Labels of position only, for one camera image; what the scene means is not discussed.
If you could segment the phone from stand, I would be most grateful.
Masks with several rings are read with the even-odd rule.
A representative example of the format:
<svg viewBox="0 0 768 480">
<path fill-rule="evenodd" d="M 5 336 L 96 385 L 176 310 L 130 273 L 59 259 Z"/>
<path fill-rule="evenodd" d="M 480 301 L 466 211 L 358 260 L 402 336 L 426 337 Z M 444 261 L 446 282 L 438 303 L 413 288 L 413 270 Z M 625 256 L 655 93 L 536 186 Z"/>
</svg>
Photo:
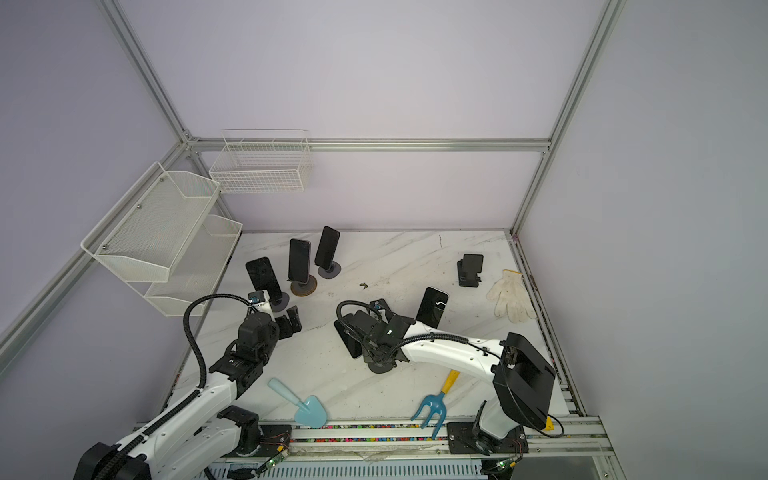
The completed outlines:
<svg viewBox="0 0 768 480">
<path fill-rule="evenodd" d="M 350 356 L 353 359 L 359 358 L 363 353 L 363 349 L 353 333 L 347 329 L 341 320 L 334 321 L 333 325 Z"/>
<path fill-rule="evenodd" d="M 449 295 L 433 287 L 427 287 L 420 302 L 415 319 L 428 327 L 437 329 L 449 301 Z"/>
</svg>

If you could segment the dark round stand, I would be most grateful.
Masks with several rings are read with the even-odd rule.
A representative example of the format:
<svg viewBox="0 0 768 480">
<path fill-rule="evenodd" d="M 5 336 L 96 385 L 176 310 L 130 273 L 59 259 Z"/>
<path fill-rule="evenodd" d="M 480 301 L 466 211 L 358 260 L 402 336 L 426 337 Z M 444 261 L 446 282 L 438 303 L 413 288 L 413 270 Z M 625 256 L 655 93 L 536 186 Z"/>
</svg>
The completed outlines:
<svg viewBox="0 0 768 480">
<path fill-rule="evenodd" d="M 384 374 L 390 372 L 396 367 L 396 361 L 393 359 L 366 359 L 365 364 L 374 374 Z"/>
</svg>

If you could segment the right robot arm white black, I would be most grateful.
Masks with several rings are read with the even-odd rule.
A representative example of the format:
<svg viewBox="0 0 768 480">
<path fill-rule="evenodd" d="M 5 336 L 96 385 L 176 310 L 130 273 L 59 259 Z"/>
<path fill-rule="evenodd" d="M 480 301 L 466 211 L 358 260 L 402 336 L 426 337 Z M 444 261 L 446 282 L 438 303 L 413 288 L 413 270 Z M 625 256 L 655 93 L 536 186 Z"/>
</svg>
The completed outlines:
<svg viewBox="0 0 768 480">
<path fill-rule="evenodd" d="M 542 433 L 551 419 L 556 371 L 523 335 L 480 339 L 445 332 L 392 311 L 382 299 L 344 300 L 334 326 L 350 355 L 375 374 L 400 363 L 434 364 L 492 386 L 495 398 L 480 414 L 480 431 L 500 439 L 521 426 Z"/>
</svg>

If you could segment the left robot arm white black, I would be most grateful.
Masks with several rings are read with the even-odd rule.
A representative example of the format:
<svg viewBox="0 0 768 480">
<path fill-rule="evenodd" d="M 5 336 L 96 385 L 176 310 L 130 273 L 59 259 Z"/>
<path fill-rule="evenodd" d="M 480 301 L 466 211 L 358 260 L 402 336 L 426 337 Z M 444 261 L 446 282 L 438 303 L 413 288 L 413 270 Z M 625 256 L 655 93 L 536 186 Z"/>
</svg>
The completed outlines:
<svg viewBox="0 0 768 480">
<path fill-rule="evenodd" d="M 261 457 L 259 476 L 288 454 L 292 427 L 262 429 L 259 415 L 235 400 L 263 374 L 279 340 L 302 330 L 298 308 L 283 316 L 251 309 L 238 338 L 211 368 L 205 385 L 194 388 L 150 423 L 113 445 L 97 443 L 78 462 L 76 479 L 190 479 L 217 459 Z"/>
</svg>

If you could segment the grey round stand far left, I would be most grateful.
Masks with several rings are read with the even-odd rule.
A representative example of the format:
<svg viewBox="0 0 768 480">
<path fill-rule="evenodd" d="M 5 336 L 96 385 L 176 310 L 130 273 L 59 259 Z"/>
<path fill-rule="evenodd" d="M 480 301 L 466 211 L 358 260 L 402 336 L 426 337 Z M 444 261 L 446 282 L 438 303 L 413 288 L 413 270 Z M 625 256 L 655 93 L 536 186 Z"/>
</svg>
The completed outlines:
<svg viewBox="0 0 768 480">
<path fill-rule="evenodd" d="M 290 295 L 287 292 L 281 292 L 269 300 L 269 305 L 273 313 L 284 311 L 290 303 Z"/>
</svg>

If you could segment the grey round phone stand back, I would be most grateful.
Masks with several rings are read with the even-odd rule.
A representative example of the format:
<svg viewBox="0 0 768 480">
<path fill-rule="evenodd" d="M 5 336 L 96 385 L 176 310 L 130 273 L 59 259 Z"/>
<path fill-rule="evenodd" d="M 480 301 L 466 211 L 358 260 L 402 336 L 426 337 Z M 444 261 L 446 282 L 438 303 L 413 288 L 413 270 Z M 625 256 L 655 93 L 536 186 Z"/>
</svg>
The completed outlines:
<svg viewBox="0 0 768 480">
<path fill-rule="evenodd" d="M 318 275 L 326 280 L 336 278 L 342 271 L 342 267 L 337 262 L 332 262 L 328 268 L 318 267 Z"/>
</svg>

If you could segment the phone on wooden-base stand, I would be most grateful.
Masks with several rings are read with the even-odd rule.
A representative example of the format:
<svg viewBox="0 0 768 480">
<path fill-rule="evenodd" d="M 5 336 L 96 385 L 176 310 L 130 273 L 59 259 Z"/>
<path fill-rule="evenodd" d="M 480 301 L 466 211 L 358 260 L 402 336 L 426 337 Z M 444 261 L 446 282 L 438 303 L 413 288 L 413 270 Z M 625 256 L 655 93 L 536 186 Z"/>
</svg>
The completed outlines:
<svg viewBox="0 0 768 480">
<path fill-rule="evenodd" d="M 292 238 L 289 241 L 288 280 L 307 283 L 310 277 L 311 243 Z"/>
</svg>

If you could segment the black folding phone stand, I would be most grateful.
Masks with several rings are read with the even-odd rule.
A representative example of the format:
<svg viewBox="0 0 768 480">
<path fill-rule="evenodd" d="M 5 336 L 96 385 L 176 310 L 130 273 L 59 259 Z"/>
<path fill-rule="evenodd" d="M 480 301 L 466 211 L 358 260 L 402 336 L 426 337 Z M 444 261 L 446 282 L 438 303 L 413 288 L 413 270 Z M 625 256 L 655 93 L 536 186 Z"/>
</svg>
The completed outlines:
<svg viewBox="0 0 768 480">
<path fill-rule="evenodd" d="M 463 288 L 478 288 L 481 283 L 484 256 L 467 253 L 457 261 L 459 286 Z"/>
</svg>

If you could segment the phone on grey round stand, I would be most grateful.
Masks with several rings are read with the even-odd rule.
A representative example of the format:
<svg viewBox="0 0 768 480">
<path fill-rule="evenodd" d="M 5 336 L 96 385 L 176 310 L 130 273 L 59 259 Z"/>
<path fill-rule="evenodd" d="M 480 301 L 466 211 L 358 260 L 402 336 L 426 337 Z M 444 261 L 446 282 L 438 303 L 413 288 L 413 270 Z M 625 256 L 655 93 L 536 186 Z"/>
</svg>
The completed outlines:
<svg viewBox="0 0 768 480">
<path fill-rule="evenodd" d="M 330 226 L 323 227 L 314 258 L 314 264 L 320 270 L 329 272 L 334 269 L 335 254 L 340 241 L 340 237 L 341 234 L 338 230 Z"/>
</svg>

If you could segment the blue yellow garden fork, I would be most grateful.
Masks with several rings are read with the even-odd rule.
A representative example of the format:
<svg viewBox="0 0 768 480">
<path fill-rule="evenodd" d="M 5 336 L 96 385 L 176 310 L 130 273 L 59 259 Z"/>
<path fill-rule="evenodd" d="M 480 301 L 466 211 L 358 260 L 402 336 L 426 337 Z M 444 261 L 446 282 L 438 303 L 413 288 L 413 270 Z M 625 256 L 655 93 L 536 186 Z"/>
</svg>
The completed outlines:
<svg viewBox="0 0 768 480">
<path fill-rule="evenodd" d="M 437 439 L 438 433 L 440 429 L 443 427 L 443 424 L 446 420 L 447 407 L 445 405 L 444 399 L 445 399 L 445 396 L 450 392 L 453 385 L 456 383 L 459 376 L 460 376 L 459 371 L 451 370 L 449 375 L 445 379 L 440 392 L 434 395 L 426 395 L 422 399 L 421 403 L 419 404 L 419 407 L 416 410 L 416 412 L 410 418 L 411 421 L 417 420 L 419 416 L 422 414 L 423 410 L 427 408 L 429 412 L 427 416 L 423 419 L 423 422 L 420 425 L 421 429 L 425 429 L 430 424 L 432 418 L 434 416 L 437 416 L 437 421 L 435 423 L 435 426 L 432 430 L 432 434 L 430 436 L 432 440 Z"/>
</svg>

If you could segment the teal garden trowel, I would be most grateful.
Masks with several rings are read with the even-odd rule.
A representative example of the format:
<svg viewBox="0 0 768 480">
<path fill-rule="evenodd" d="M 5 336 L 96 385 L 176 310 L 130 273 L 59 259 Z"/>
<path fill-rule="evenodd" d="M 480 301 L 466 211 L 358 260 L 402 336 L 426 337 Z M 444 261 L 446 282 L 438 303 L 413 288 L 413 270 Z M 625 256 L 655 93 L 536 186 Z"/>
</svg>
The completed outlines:
<svg viewBox="0 0 768 480">
<path fill-rule="evenodd" d="M 316 396 L 311 395 L 302 400 L 277 378 L 271 378 L 267 385 L 272 391 L 297 408 L 294 415 L 297 424 L 309 428 L 321 428 L 326 425 L 328 414 Z"/>
</svg>

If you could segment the white work glove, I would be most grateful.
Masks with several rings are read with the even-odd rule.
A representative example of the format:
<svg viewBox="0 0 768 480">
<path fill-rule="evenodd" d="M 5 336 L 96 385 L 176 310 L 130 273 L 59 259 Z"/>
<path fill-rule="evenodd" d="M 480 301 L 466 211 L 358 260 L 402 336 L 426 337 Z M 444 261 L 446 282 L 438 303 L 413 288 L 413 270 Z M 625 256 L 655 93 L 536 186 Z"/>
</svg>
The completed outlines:
<svg viewBox="0 0 768 480">
<path fill-rule="evenodd" d="M 512 323 L 525 323 L 537 318 L 521 272 L 504 269 L 486 299 L 494 303 L 494 316 L 506 317 Z"/>
</svg>

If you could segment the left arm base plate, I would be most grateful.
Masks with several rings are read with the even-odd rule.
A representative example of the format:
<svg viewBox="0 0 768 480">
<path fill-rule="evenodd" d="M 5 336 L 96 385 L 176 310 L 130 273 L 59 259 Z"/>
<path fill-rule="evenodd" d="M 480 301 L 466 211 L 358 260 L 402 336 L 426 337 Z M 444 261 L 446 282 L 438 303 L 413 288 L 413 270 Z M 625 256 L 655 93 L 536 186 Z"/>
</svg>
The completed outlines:
<svg viewBox="0 0 768 480">
<path fill-rule="evenodd" d="M 235 448 L 228 456 L 272 457 L 289 448 L 293 427 L 290 424 L 262 424 L 259 415 L 238 406 L 228 406 L 216 414 L 227 426 L 235 426 Z"/>
</svg>

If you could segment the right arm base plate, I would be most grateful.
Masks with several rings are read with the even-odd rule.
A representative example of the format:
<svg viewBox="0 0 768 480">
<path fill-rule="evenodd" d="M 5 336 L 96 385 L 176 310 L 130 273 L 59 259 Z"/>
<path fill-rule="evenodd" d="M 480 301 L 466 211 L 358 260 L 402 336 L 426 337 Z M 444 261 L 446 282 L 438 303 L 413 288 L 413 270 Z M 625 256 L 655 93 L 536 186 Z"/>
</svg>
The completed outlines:
<svg viewBox="0 0 768 480">
<path fill-rule="evenodd" d="M 497 439 L 480 428 L 480 419 L 486 404 L 487 401 L 481 404 L 472 422 L 454 421 L 446 425 L 450 453 L 483 456 L 527 454 L 529 452 L 528 440 L 522 426 L 515 425 L 502 439 Z"/>
</svg>

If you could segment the aluminium front rail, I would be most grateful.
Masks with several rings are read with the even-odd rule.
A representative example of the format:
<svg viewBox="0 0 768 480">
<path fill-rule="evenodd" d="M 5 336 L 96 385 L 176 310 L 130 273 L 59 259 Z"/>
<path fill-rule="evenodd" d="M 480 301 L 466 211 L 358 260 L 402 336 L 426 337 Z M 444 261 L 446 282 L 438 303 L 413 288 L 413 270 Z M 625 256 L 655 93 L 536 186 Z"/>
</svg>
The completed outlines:
<svg viewBox="0 0 768 480">
<path fill-rule="evenodd" d="M 473 422 L 468 417 L 446 423 L 436 438 L 430 429 L 421 429 L 415 421 L 383 420 L 336 421 L 320 429 L 294 426 L 288 434 L 277 433 L 287 424 L 265 421 L 262 445 L 250 454 L 226 453 L 221 459 L 246 461 L 267 458 L 280 446 L 288 450 L 292 461 L 309 460 L 382 460 L 435 459 L 442 457 L 482 458 L 470 431 L 459 434 L 457 425 Z M 554 438 L 550 431 L 542 434 L 530 428 L 515 430 L 508 439 L 490 447 L 489 458 L 512 455 L 525 457 L 614 457 L 616 452 L 602 422 L 596 417 L 566 417 L 562 436 Z"/>
</svg>

